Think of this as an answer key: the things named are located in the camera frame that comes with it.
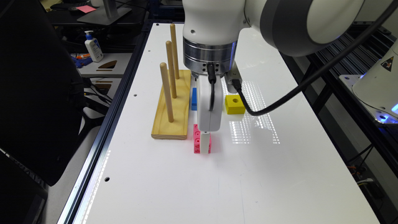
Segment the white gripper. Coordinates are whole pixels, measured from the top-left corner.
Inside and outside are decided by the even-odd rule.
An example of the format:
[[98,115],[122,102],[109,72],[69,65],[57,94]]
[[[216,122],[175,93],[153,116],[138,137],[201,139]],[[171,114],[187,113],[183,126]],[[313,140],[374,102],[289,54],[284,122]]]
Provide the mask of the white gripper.
[[200,132],[200,153],[208,154],[210,132],[218,131],[221,126],[223,110],[223,89],[221,79],[216,76],[213,110],[211,106],[211,84],[207,75],[199,75],[197,80],[197,121]]

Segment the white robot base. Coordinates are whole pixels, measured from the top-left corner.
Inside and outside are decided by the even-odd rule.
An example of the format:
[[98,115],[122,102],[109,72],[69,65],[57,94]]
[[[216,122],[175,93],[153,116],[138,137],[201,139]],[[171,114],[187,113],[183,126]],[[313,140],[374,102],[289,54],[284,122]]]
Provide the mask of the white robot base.
[[339,79],[380,124],[397,124],[397,42],[363,75]]

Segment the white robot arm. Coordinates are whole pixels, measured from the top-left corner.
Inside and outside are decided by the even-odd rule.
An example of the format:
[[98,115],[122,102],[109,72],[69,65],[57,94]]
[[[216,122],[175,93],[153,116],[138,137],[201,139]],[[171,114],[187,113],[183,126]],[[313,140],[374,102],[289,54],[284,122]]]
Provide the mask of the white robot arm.
[[363,0],[185,0],[183,62],[197,78],[200,153],[210,148],[210,134],[221,125],[223,89],[230,85],[239,33],[253,28],[285,55],[299,57],[328,46],[344,34]]

